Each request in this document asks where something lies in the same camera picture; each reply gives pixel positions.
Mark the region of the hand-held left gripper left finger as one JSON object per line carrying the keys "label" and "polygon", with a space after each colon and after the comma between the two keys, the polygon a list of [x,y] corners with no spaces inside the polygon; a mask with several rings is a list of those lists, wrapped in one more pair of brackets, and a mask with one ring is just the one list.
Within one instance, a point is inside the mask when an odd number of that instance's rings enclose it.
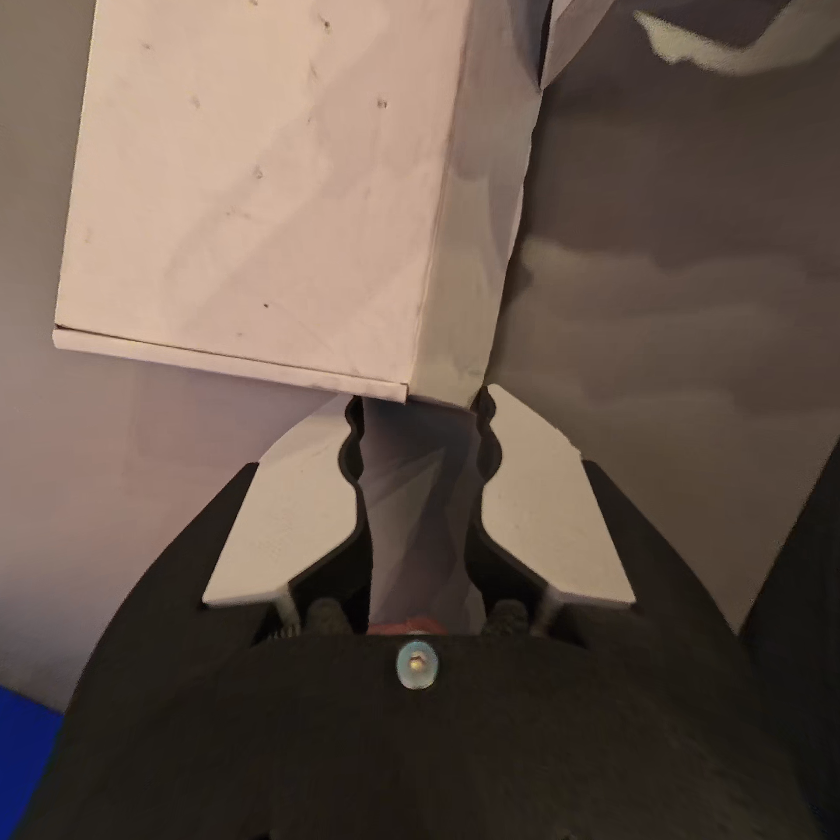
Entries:
{"label": "hand-held left gripper left finger", "polygon": [[301,627],[336,601],[367,634],[373,545],[361,488],[364,405],[339,395],[283,434],[259,460],[203,594],[210,608],[271,604]]}

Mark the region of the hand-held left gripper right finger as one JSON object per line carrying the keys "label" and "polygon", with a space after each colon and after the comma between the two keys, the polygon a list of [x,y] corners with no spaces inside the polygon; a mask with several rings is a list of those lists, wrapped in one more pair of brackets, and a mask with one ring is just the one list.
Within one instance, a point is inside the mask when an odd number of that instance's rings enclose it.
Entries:
{"label": "hand-held left gripper right finger", "polygon": [[465,568],[486,619],[501,609],[546,631],[567,605],[636,602],[580,451],[500,385],[475,402],[479,488]]}

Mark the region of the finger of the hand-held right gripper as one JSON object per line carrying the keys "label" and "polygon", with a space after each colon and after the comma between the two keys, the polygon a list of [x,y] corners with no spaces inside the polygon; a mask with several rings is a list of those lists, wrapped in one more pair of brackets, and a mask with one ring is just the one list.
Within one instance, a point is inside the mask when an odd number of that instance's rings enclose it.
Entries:
{"label": "finger of the hand-held right gripper", "polygon": [[615,1],[550,1],[543,24],[539,85],[547,88],[594,34]]}

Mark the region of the white cardboard box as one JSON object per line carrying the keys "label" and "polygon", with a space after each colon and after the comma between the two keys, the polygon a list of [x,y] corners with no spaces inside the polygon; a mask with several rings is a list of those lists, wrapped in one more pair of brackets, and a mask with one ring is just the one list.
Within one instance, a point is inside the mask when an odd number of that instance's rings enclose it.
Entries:
{"label": "white cardboard box", "polygon": [[62,350],[467,408],[550,2],[96,2]]}

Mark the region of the blue plastic bin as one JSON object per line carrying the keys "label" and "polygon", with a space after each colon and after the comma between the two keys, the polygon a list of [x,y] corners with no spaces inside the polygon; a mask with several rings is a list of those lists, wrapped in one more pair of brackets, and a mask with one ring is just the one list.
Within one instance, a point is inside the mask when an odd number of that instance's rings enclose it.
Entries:
{"label": "blue plastic bin", "polygon": [[1,687],[1,838],[23,817],[46,770],[63,715]]}

